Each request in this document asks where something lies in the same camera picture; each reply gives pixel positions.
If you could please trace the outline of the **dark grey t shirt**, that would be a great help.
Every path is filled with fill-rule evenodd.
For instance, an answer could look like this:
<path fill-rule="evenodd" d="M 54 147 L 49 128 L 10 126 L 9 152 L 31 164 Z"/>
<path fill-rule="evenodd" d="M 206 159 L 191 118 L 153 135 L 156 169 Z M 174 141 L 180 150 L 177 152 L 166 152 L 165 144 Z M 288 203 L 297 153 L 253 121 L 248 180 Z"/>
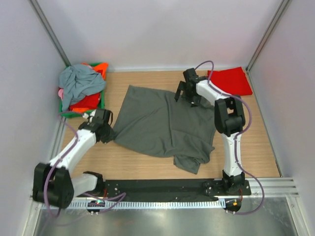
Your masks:
<path fill-rule="evenodd" d="M 192 107 L 171 91 L 129 86 L 114 125 L 114 142 L 145 155 L 172 157 L 196 174 L 215 149 L 214 107 L 205 99 Z"/>

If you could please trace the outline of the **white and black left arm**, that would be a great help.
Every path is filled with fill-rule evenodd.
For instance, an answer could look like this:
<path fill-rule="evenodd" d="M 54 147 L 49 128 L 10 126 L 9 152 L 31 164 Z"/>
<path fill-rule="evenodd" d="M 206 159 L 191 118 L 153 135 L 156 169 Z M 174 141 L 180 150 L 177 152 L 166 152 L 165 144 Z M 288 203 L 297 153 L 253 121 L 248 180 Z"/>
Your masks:
<path fill-rule="evenodd" d="M 98 108 L 82 114 L 84 122 L 73 129 L 74 137 L 68 145 L 48 163 L 39 163 L 34 169 L 32 199 L 46 206 L 67 208 L 74 197 L 90 194 L 95 197 L 104 192 L 102 174 L 85 171 L 72 178 L 71 173 L 86 152 L 96 143 L 107 144 L 114 139 L 111 127 L 113 113 Z"/>

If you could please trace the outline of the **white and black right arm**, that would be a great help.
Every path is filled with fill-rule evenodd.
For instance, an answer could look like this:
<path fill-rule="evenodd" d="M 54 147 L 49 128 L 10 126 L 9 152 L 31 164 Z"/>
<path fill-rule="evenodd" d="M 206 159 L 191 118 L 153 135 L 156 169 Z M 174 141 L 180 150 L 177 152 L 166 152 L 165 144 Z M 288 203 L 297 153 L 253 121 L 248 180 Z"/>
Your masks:
<path fill-rule="evenodd" d="M 200 106 L 204 98 L 214 105 L 214 124 L 221 134 L 225 152 L 222 171 L 222 190 L 228 194 L 237 194 L 245 184 L 245 174 L 239 167 L 240 139 L 246 120 L 240 97 L 229 94 L 211 82 L 210 77 L 198 76 L 194 68 L 183 72 L 184 81 L 180 81 L 175 100 L 186 100 L 192 107 Z"/>

